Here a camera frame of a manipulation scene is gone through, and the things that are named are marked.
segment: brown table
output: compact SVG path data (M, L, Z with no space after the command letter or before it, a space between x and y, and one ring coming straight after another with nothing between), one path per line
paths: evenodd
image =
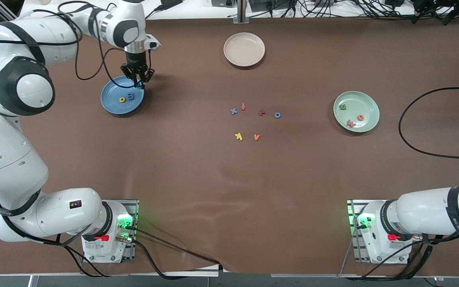
M254 69L237 69L222 53L239 31L266 45ZM416 153L397 132L411 100L459 86L459 21L443 27L436 20L162 20L148 22L147 32L164 46L153 53L157 73L133 116L102 108L103 73L83 82L73 61L50 69L55 105L22 119L49 166L45 192L92 187L104 199L138 198L140 227L228 271L334 274L350 238L347 199L393 199L459 184L459 160ZM83 41L82 76L98 67L97 53L94 40ZM121 52L107 58L114 76L123 61ZM335 97L348 90L376 100L381 119L372 131L350 134L333 118ZM246 111L231 116L242 102ZM266 116L258 116L260 109ZM404 124L414 145L459 154L459 91L427 97ZM165 271L207 265L140 240ZM351 257L345 273L370 269ZM102 270L152 271L140 251L133 263ZM49 272L78 269L60 248L0 241L0 273ZM459 240L437 246L419 274L459 276Z

